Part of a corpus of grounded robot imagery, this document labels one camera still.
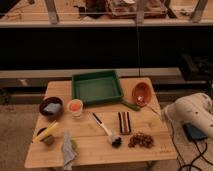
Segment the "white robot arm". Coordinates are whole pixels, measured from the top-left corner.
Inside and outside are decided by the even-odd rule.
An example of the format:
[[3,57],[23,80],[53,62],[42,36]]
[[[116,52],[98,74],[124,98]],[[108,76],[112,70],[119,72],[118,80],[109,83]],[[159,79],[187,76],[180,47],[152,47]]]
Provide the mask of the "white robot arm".
[[205,93],[195,93],[178,98],[167,105],[162,114],[168,119],[186,121],[213,139],[213,114],[210,113],[213,101]]

